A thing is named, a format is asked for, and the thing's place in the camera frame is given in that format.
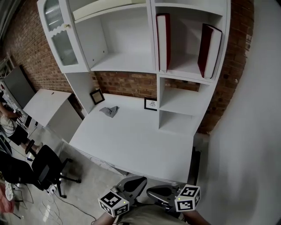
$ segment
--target picture frame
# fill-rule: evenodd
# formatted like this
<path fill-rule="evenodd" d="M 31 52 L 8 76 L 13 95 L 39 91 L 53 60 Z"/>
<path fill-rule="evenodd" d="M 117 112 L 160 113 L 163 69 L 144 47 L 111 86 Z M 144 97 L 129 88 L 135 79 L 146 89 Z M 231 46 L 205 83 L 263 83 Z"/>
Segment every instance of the picture frame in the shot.
<path fill-rule="evenodd" d="M 157 99 L 156 98 L 144 98 L 144 109 L 157 111 Z"/>
<path fill-rule="evenodd" d="M 97 105 L 98 103 L 101 103 L 105 100 L 104 95 L 102 94 L 100 89 L 97 89 L 97 90 L 91 92 L 90 96 L 93 99 L 93 102 L 95 105 Z"/>

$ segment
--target white marker cube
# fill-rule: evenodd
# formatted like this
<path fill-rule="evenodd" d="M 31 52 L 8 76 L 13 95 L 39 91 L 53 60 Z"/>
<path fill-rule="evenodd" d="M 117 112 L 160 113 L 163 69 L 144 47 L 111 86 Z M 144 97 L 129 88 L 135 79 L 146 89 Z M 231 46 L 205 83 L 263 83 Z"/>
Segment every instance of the white marker cube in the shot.
<path fill-rule="evenodd" d="M 98 201 L 100 207 L 112 217 L 129 211 L 130 203 L 111 190 L 106 191 Z"/>
<path fill-rule="evenodd" d="M 200 187 L 185 185 L 180 194 L 175 199 L 177 212 L 192 211 L 200 201 Z"/>

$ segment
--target person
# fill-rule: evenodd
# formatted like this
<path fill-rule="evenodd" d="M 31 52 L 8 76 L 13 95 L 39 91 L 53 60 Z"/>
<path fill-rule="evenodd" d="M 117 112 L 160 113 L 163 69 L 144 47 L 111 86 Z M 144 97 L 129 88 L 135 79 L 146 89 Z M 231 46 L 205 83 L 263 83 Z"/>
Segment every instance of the person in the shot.
<path fill-rule="evenodd" d="M 13 120 L 17 119 L 19 116 L 19 114 L 6 109 L 3 106 L 3 103 L 0 102 L 0 126 L 2 131 L 12 142 L 14 142 L 16 145 L 21 145 L 23 149 L 26 149 L 30 142 L 30 140 L 27 138 L 28 133 Z M 35 152 L 38 152 L 42 145 L 42 143 L 39 146 L 33 145 L 32 149 Z"/>
<path fill-rule="evenodd" d="M 183 212 L 185 221 L 190 225 L 210 225 L 196 210 Z M 103 213 L 93 225 L 112 225 L 115 218 Z M 184 225 L 186 222 L 167 214 L 156 205 L 132 207 L 132 210 L 118 218 L 117 225 Z"/>

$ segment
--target cabinet door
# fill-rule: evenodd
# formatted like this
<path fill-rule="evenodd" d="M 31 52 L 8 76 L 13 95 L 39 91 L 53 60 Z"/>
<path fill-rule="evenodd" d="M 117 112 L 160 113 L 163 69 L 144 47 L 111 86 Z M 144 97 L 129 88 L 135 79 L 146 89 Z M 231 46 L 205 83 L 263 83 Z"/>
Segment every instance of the cabinet door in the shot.
<path fill-rule="evenodd" d="M 67 0 L 39 0 L 41 23 L 62 73 L 88 72 Z"/>

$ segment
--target white desk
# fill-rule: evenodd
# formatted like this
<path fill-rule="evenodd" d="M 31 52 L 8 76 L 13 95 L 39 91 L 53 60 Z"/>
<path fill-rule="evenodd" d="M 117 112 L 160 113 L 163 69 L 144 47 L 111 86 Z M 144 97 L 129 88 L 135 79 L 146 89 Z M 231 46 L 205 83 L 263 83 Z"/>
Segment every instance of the white desk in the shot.
<path fill-rule="evenodd" d="M 67 100 L 71 93 L 40 89 L 23 109 L 42 126 L 69 142 L 82 122 Z"/>
<path fill-rule="evenodd" d="M 104 94 L 81 123 L 70 145 L 110 165 L 166 181 L 187 182 L 193 137 L 157 129 L 158 114 L 144 100 Z M 99 110 L 119 106 L 114 118 Z"/>

